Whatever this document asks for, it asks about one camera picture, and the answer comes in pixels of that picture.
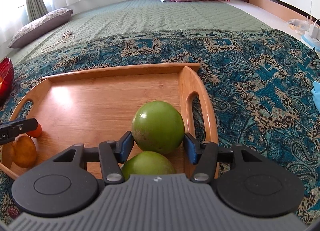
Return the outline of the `large orange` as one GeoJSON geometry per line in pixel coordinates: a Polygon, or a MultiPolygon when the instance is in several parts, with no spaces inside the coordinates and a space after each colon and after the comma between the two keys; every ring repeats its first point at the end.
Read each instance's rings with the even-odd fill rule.
{"type": "Polygon", "coordinates": [[[37,150],[31,137],[21,135],[12,142],[11,158],[20,168],[30,168],[35,164],[37,150]]]}

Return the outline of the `tangerine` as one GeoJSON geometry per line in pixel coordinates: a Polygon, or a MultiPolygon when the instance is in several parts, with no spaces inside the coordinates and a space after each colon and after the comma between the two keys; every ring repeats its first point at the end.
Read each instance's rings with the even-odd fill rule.
{"type": "Polygon", "coordinates": [[[38,138],[42,134],[42,127],[38,123],[36,130],[32,130],[26,133],[29,137],[38,138]]]}

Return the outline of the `green apple front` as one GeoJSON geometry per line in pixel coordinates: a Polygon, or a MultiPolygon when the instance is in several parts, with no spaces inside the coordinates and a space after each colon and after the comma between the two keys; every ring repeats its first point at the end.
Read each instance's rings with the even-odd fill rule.
{"type": "Polygon", "coordinates": [[[124,163],[121,170],[126,181],[132,174],[168,175],[176,173],[172,163],[166,157],[153,151],[144,151],[132,157],[124,163]]]}

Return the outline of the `green apple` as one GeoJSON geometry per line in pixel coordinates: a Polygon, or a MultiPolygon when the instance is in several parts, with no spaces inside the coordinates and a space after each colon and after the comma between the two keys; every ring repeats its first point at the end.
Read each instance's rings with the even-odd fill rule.
{"type": "Polygon", "coordinates": [[[131,132],[141,150],[166,155],[182,143],[184,122],[175,107],[155,100],[138,109],[132,120],[131,132]]]}
{"type": "Polygon", "coordinates": [[[144,151],[132,157],[124,163],[121,170],[126,181],[132,174],[168,175],[176,173],[172,163],[166,157],[153,151],[144,151]]]}

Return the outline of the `wooden serving tray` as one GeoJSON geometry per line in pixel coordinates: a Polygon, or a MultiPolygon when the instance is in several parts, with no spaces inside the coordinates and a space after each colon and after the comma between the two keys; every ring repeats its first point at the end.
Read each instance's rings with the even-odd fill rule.
{"type": "Polygon", "coordinates": [[[206,140],[217,142],[215,114],[199,68],[199,63],[157,63],[46,76],[21,99],[11,118],[18,117],[26,102],[33,103],[28,118],[42,127],[34,141],[41,163],[73,144],[92,148],[118,140],[131,129],[137,110],[153,100],[172,104],[185,130],[194,134],[192,102],[198,97],[206,140]]]}

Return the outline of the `red glass bowl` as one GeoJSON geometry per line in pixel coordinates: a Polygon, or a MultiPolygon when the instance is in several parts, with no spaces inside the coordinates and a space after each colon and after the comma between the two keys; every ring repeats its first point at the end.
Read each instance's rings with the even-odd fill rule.
{"type": "Polygon", "coordinates": [[[11,93],[12,84],[14,81],[14,66],[11,59],[8,57],[5,57],[1,61],[0,69],[1,69],[1,77],[3,78],[3,82],[1,86],[1,96],[0,96],[0,103],[2,106],[11,93]]]}

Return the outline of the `teal paisley cloth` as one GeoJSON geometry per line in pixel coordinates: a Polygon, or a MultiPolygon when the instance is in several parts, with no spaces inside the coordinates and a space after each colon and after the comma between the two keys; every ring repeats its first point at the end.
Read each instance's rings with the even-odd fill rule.
{"type": "Polygon", "coordinates": [[[215,111],[219,143],[239,143],[296,174],[304,184],[297,216],[319,218],[319,111],[312,99],[319,57],[276,29],[143,31],[103,36],[31,52],[15,66],[1,106],[6,122],[22,97],[44,76],[113,66],[198,62],[215,111]]]}

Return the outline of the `floral grey pillow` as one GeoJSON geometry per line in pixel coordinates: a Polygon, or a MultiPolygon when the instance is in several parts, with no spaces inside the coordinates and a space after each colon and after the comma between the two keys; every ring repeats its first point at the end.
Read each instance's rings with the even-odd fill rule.
{"type": "Polygon", "coordinates": [[[11,39],[9,48],[23,48],[71,19],[73,9],[60,8],[22,27],[11,39]]]}

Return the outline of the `light blue cloth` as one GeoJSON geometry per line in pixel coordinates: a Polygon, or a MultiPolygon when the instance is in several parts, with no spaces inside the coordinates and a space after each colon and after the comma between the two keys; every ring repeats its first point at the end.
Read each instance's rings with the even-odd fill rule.
{"type": "Polygon", "coordinates": [[[313,88],[311,90],[312,100],[315,104],[315,107],[320,112],[320,83],[317,81],[313,82],[313,88]]]}

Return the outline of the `green quilted mattress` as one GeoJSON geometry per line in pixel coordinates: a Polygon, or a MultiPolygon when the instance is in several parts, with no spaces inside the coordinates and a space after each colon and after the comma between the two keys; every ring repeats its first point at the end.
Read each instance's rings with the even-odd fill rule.
{"type": "Polygon", "coordinates": [[[131,0],[79,14],[7,55],[14,65],[45,52],[111,35],[158,30],[264,30],[269,26],[227,2],[131,0]]]}

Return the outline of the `clear plastic bag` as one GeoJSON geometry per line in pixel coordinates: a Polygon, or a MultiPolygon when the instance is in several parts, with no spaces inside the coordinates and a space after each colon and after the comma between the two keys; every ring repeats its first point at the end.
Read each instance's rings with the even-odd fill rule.
{"type": "Polygon", "coordinates": [[[298,34],[304,34],[310,27],[310,23],[308,20],[299,20],[296,18],[288,20],[287,24],[298,34]]]}

